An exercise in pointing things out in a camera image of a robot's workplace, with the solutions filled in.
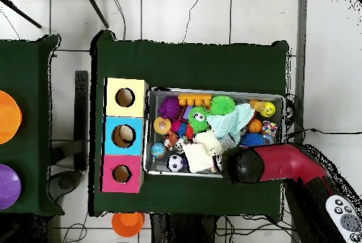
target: wooden block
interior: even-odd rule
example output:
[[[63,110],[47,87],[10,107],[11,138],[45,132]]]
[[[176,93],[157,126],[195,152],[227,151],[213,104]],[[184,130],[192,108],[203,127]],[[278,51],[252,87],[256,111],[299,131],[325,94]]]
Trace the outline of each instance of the wooden block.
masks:
[[[144,80],[105,78],[106,115],[143,117],[148,84]]]
[[[143,118],[105,118],[105,155],[141,155],[143,138]]]
[[[105,155],[101,192],[137,194],[144,181],[141,156]]]

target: orange bowl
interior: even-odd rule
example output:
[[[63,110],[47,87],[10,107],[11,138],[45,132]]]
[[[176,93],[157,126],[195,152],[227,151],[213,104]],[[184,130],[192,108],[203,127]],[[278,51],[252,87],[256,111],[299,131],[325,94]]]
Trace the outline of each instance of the orange bowl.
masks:
[[[144,225],[144,213],[115,213],[112,218],[113,230],[123,237],[137,235]]]
[[[12,139],[21,124],[21,110],[15,100],[0,90],[0,144]]]

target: blue box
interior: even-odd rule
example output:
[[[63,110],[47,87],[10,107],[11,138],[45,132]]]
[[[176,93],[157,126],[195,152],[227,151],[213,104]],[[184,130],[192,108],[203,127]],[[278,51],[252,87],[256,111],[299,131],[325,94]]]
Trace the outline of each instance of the blue box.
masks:
[[[136,139],[128,148],[120,148],[112,141],[112,132],[116,126],[127,125],[136,132]],[[105,155],[141,155],[144,125],[142,118],[106,117],[105,118]]]

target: green toy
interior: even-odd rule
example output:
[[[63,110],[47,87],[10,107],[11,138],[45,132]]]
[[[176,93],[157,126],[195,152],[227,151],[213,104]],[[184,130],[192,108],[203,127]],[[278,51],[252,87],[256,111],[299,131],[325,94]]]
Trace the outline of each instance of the green toy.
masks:
[[[206,121],[206,117],[210,115],[210,111],[205,107],[193,107],[187,115],[187,121],[194,130],[194,134],[206,131],[209,128],[209,124]]]
[[[211,100],[210,113],[212,115],[227,115],[234,111],[234,109],[234,100],[226,95],[218,95]]]

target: pink box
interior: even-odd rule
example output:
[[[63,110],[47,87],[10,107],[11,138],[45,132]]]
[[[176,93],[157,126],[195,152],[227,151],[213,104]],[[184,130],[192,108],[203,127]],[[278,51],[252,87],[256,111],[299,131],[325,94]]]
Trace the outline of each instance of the pink box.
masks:
[[[131,177],[125,183],[117,182],[112,171],[118,165],[125,165],[131,172]],[[144,181],[144,171],[141,167],[141,156],[134,155],[105,155],[103,165],[103,185],[101,192],[123,192],[137,194]]]

